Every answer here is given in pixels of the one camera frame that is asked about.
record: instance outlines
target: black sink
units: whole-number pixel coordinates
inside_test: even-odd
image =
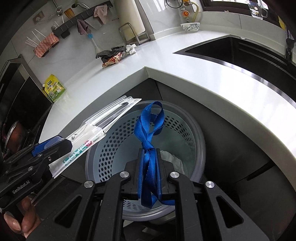
[[[249,74],[296,107],[296,66],[270,49],[239,37],[226,36],[176,53],[213,61]]]

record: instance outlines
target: white countertop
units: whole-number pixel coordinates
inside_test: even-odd
[[[195,99],[237,127],[278,165],[296,189],[296,108],[244,73],[174,54],[229,33],[227,28],[223,32],[176,33],[137,47],[136,54],[106,69],[102,69],[100,60],[94,60],[65,83],[68,95],[64,94],[53,105],[40,142],[59,134],[92,102],[101,103],[93,110],[95,113],[151,77]],[[276,50],[283,49],[260,35],[253,35],[252,40]]]

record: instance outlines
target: blue ribbon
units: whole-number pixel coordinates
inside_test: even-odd
[[[151,114],[152,105],[161,107],[158,115]],[[135,126],[135,135],[142,142],[144,156],[140,164],[138,197],[141,199],[141,204],[145,207],[152,208],[157,199],[165,205],[175,205],[174,200],[161,201],[161,177],[157,153],[154,146],[151,144],[152,137],[158,135],[164,126],[164,111],[163,106],[159,101],[155,101],[146,106]],[[154,123],[154,129],[149,133],[150,122]]]

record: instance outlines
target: crumpled white tissue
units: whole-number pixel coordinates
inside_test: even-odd
[[[128,44],[126,46],[126,52],[129,53],[129,54],[136,53],[135,47],[137,47],[135,44],[133,44],[133,45]]]
[[[167,151],[160,151],[161,159],[173,164],[176,172],[185,174],[182,161]]]

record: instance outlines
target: patterned bowl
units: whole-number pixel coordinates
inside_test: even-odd
[[[200,28],[200,23],[182,23],[181,27],[187,33],[195,33]]]

